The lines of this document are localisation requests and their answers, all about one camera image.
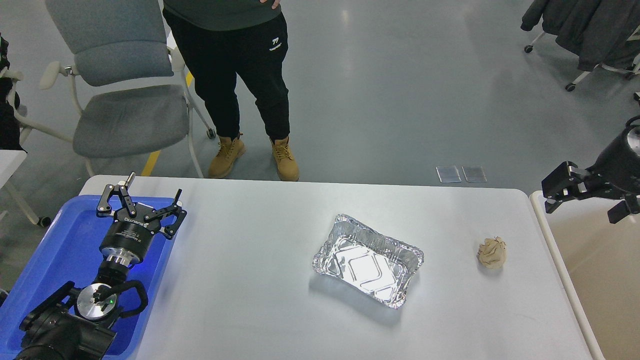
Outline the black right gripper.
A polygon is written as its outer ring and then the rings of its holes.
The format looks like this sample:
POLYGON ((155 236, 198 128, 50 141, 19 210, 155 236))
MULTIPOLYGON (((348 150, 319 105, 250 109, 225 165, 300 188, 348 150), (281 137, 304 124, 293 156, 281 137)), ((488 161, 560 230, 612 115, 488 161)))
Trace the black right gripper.
POLYGON ((560 205, 590 198, 612 199, 619 202, 607 214, 611 224, 619 223, 629 215, 640 212, 639 167, 635 165, 612 165, 596 171, 596 166, 585 170, 572 161, 563 161, 541 182, 544 195, 544 210, 552 214, 560 205))

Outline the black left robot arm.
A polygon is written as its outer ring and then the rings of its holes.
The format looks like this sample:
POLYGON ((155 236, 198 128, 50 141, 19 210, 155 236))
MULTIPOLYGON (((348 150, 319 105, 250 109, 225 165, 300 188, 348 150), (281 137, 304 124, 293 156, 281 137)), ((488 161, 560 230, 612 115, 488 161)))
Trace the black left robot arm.
POLYGON ((187 212, 133 198, 135 174, 58 214, 2 310, 16 360, 125 358, 138 344, 187 212))

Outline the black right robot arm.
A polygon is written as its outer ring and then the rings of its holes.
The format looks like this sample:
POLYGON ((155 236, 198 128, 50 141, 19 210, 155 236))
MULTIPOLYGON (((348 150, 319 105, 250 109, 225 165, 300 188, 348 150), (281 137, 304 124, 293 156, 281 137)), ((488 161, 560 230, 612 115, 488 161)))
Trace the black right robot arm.
POLYGON ((545 212, 552 214, 563 203, 589 198, 619 200, 607 212, 611 224, 640 212, 639 116, 626 121, 625 128, 597 157, 581 168, 563 161, 541 182, 545 212))

